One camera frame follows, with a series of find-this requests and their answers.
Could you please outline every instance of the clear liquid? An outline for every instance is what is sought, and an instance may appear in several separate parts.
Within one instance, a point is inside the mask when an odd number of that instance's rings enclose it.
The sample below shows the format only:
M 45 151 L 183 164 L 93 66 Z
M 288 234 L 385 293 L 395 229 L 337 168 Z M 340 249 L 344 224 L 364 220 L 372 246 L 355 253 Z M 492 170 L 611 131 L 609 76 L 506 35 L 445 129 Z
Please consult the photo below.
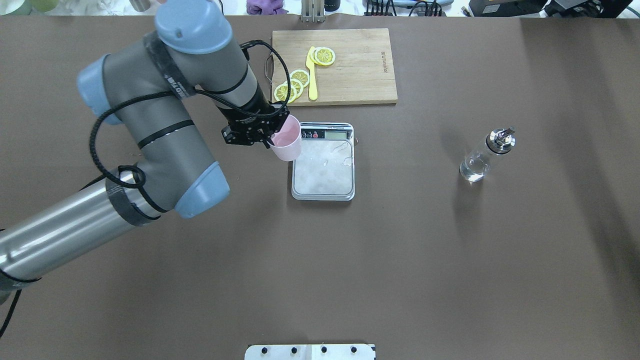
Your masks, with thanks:
M 472 182 L 482 180 L 488 171 L 489 161 L 484 158 L 482 153 L 471 154 L 460 164 L 460 174 Z

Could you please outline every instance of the light blue cap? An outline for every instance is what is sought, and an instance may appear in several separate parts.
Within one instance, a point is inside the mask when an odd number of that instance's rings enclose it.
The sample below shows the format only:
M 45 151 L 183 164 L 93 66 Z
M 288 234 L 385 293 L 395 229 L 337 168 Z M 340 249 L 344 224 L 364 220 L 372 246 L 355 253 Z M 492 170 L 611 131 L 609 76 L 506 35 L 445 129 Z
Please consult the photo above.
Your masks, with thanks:
M 216 161 L 189 186 L 175 205 L 175 210 L 183 218 L 192 218 L 214 207 L 228 195 L 229 184 Z
M 107 56 L 109 56 L 109 54 L 105 54 L 91 65 L 85 67 L 78 74 L 76 82 L 82 100 L 91 108 L 97 117 L 111 109 L 109 100 L 107 100 L 107 92 L 104 89 L 104 78 L 102 77 L 104 59 L 106 59 Z M 115 114 L 109 115 L 104 121 L 111 125 L 122 124 L 122 121 L 120 121 Z
M 209 54 L 225 47 L 234 35 L 229 21 L 210 0 L 168 0 L 156 12 L 160 39 L 187 54 Z

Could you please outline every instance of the wooden cutting board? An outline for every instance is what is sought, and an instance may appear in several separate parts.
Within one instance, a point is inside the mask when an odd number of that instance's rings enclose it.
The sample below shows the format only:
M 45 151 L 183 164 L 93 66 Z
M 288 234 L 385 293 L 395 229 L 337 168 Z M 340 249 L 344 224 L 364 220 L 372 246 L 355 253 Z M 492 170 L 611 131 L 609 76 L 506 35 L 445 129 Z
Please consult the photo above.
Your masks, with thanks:
M 318 98 L 309 100 L 308 87 L 289 106 L 389 104 L 398 100 L 389 29 L 274 31 L 273 48 L 289 72 L 305 69 L 309 47 L 330 47 L 335 63 L 316 65 Z M 274 56 L 273 89 L 285 82 L 282 64 Z

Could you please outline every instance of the yellow knife handle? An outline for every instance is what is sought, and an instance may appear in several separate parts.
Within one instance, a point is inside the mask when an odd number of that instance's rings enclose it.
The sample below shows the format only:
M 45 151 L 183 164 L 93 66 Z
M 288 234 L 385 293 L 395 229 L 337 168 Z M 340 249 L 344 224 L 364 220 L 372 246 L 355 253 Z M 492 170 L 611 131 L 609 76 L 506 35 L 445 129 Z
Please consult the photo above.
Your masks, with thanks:
M 309 69 L 309 100 L 318 98 L 318 87 L 316 85 L 316 65 L 311 65 Z

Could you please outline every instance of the brown table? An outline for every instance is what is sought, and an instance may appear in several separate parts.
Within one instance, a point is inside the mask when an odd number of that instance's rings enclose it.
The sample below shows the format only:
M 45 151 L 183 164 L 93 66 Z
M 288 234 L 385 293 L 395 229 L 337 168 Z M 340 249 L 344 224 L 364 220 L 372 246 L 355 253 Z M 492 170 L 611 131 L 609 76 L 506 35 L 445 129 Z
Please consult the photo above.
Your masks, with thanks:
M 230 21 L 238 41 L 390 29 L 396 105 L 293 109 L 354 125 L 355 199 L 294 200 L 288 164 L 225 145 L 220 113 L 188 99 L 230 197 L 28 288 L 2 359 L 242 359 L 249 344 L 361 341 L 379 359 L 640 358 L 640 21 Z M 76 74 L 151 30 L 151 17 L 0 19 L 0 225 L 97 175 Z M 266 52 L 252 54 L 264 85 Z M 462 181 L 465 153 L 502 126 L 517 128 L 513 153 Z M 123 127 L 98 146 L 112 166 L 140 156 Z

